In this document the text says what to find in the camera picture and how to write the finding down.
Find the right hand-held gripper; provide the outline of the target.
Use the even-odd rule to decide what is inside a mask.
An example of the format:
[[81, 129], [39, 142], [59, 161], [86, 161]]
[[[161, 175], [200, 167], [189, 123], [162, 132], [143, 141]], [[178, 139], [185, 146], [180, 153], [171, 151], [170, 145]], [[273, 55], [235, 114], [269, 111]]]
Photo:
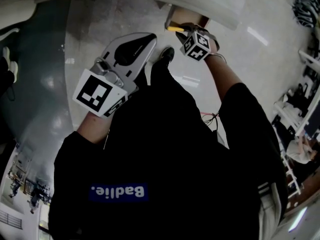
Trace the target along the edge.
[[184, 56], [200, 62], [220, 49], [217, 38], [200, 25], [186, 22], [180, 28], [183, 31], [176, 31], [175, 35], [182, 44], [180, 50]]

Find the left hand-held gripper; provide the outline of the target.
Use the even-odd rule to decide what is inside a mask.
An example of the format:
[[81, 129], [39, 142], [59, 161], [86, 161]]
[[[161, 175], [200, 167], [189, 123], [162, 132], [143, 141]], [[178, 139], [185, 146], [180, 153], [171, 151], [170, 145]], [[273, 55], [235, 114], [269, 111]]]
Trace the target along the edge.
[[157, 36], [135, 32], [112, 40], [90, 69], [85, 69], [73, 101], [101, 118], [110, 117], [138, 90], [136, 78], [157, 44]]

